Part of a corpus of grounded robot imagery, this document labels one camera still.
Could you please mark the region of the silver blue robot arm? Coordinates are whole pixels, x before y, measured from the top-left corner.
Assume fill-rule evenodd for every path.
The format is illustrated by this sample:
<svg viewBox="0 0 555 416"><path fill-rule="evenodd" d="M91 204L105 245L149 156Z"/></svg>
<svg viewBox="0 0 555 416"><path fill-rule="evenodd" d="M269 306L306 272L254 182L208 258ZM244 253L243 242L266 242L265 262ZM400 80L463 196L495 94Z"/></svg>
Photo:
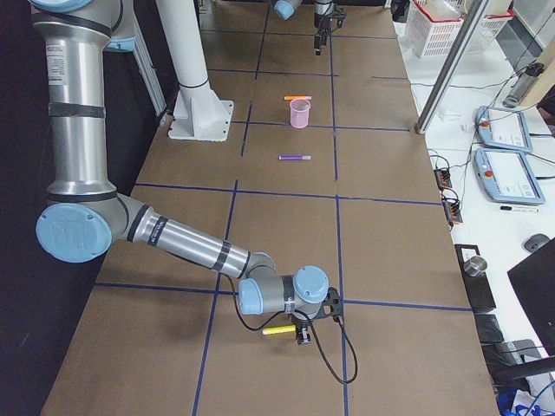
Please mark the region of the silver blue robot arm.
<svg viewBox="0 0 555 416"><path fill-rule="evenodd" d="M245 315L287 314L299 343L330 304L329 280L315 266L280 276L272 259L207 235L120 194L108 179L103 55L136 37L130 1L35 1L45 41L55 180L36 221L40 245L67 263L84 263L118 240L144 243L238 279L235 307Z"/></svg>
<svg viewBox="0 0 555 416"><path fill-rule="evenodd" d="M284 21L289 20L300 5L301 0L270 0L269 5ZM332 31L332 22L336 15L336 5L333 1L314 1L314 35L313 49L316 55L321 55L322 47L327 45Z"/></svg>

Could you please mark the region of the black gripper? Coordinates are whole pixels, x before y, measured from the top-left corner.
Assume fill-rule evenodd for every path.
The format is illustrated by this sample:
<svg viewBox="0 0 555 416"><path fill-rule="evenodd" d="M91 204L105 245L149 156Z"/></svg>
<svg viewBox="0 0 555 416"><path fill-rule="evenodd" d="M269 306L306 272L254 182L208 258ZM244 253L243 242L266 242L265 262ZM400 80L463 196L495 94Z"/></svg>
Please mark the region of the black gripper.
<svg viewBox="0 0 555 416"><path fill-rule="evenodd" d="M317 34L314 36L313 45L316 55L321 55L323 47L327 45L328 35L331 33L332 21L332 13L328 15L314 15L314 25L317 29Z"/></svg>
<svg viewBox="0 0 555 416"><path fill-rule="evenodd" d="M291 313L291 322L296 326L297 344L311 344L309 328L313 327L312 319L304 312L296 310Z"/></svg>

